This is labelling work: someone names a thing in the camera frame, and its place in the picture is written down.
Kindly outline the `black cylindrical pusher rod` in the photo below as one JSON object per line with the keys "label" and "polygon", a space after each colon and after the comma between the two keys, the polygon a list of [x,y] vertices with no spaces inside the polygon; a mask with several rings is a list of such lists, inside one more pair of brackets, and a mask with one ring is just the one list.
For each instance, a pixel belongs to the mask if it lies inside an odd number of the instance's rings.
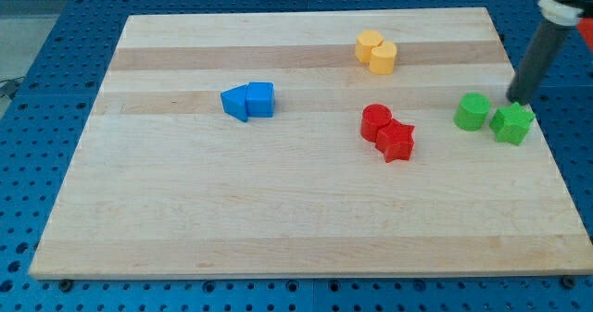
{"label": "black cylindrical pusher rod", "polygon": [[571,26],[541,20],[506,92],[509,102],[530,103],[571,31]]}

